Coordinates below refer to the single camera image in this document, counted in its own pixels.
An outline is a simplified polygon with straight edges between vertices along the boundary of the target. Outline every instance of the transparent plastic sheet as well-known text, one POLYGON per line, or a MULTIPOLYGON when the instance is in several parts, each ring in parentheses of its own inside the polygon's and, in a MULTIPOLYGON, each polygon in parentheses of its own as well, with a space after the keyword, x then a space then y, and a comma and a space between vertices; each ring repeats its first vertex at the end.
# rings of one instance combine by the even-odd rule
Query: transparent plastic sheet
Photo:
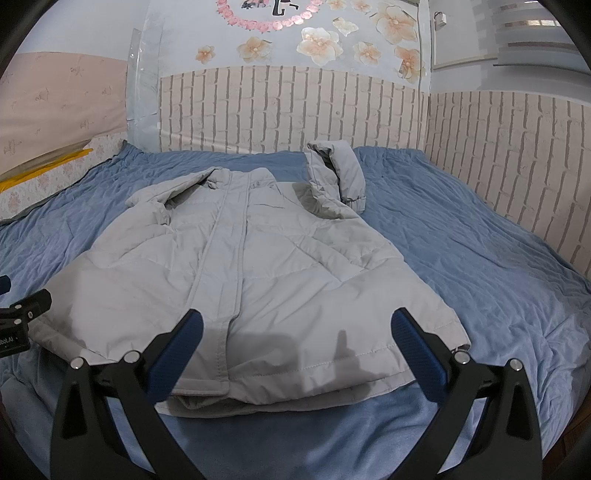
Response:
POLYGON ((144 30, 134 28, 127 67, 127 129, 129 142, 146 152, 160 151, 158 59, 163 22, 148 15, 144 30))

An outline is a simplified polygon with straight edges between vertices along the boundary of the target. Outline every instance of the puffer jacket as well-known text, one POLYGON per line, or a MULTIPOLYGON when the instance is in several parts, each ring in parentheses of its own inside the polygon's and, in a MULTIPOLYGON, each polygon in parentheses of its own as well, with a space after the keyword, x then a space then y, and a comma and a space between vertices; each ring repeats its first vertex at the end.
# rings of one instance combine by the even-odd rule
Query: puffer jacket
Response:
POLYGON ((450 349, 469 344, 355 212, 365 181, 350 147, 315 142, 306 157, 308 184, 212 167, 134 193, 48 282, 53 304, 32 339, 67 361, 115 362, 194 308, 203 339, 158 408, 196 417, 325 408, 412 381, 390 333, 399 307, 450 349))

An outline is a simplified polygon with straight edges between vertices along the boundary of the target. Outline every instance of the window blind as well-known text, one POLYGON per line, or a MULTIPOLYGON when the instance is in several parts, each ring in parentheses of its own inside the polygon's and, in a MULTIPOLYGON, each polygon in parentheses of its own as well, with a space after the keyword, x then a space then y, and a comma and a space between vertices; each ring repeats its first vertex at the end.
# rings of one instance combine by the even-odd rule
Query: window blind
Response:
POLYGON ((539 2, 488 3, 499 46, 497 65, 547 66, 591 74, 564 28, 539 2))

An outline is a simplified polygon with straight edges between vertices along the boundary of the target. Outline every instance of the pink wallpaper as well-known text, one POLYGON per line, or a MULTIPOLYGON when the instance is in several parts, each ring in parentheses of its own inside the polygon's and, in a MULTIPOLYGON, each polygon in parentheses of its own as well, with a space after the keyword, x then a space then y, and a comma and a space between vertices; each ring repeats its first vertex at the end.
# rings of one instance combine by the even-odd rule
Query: pink wallpaper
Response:
POLYGON ((16 55, 0 79, 0 174, 97 135, 126 131, 127 62, 74 53, 16 55))

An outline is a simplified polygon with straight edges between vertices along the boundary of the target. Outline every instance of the mattress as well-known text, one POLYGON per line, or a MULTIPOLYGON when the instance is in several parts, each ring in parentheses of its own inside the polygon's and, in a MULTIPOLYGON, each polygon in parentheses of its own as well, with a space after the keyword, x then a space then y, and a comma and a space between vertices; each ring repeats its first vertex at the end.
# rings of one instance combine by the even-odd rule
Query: mattress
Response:
MULTIPOLYGON (((544 452, 566 427, 591 379, 591 286, 547 244, 490 210, 422 152, 357 148, 367 182, 363 218, 454 308, 479 362, 524 361, 544 452)), ((219 165, 266 167, 278 181, 305 179, 302 153, 144 154, 131 145, 29 215, 0 228, 0 274, 8 305, 41 288, 149 184, 219 165)), ((0 360, 0 385, 17 438, 48 472, 52 413, 66 365, 37 345, 0 360)), ((113 416, 131 458, 149 468, 116 400, 113 416)), ((475 404, 446 466, 475 431, 475 404)), ((210 480, 379 479, 407 455, 436 412, 416 382, 346 407, 203 420, 163 416, 210 480)))

